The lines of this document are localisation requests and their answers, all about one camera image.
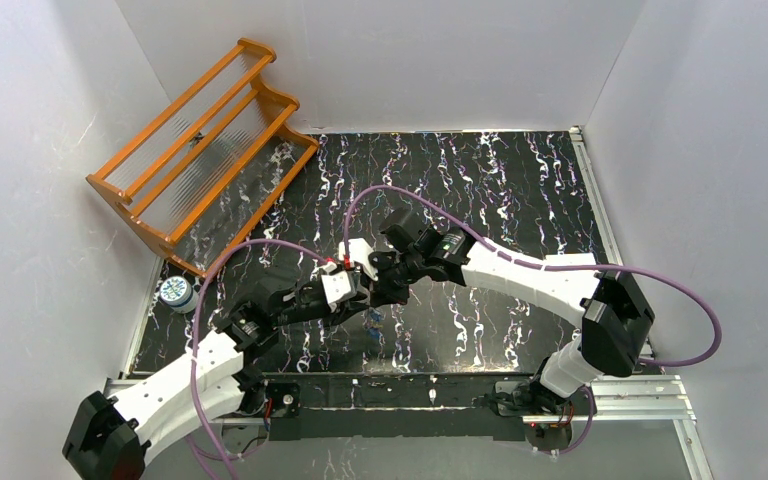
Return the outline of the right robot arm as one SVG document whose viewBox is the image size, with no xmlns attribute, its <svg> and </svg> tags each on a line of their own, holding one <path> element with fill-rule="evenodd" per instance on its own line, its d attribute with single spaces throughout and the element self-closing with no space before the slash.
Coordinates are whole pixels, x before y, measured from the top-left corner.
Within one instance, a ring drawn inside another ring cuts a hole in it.
<svg viewBox="0 0 768 480">
<path fill-rule="evenodd" d="M 546 310 L 579 335 L 542 361 L 517 388 L 522 402 L 555 405 L 604 376 L 630 376 L 655 315 L 635 278 L 618 265 L 598 265 L 591 254 L 544 259 L 505 248 L 461 221 L 441 233 L 408 209 L 380 227 L 392 251 L 345 239 L 346 262 L 361 266 L 378 304 L 404 303 L 410 287 L 429 278 L 500 292 Z"/>
</svg>

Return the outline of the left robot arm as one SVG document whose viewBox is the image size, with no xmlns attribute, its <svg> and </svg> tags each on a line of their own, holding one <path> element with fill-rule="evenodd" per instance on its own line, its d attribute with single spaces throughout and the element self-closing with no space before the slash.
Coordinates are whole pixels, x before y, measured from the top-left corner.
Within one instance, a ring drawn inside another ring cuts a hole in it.
<svg viewBox="0 0 768 480">
<path fill-rule="evenodd" d="M 255 411 L 267 401 L 254 366 L 277 342 L 281 327 L 320 320 L 339 325 L 366 310 L 370 293 L 346 272 L 304 284 L 261 280 L 216 321 L 195 354 L 107 397 L 83 399 L 62 455 L 83 479 L 138 479 L 163 450 L 227 414 Z"/>
</svg>

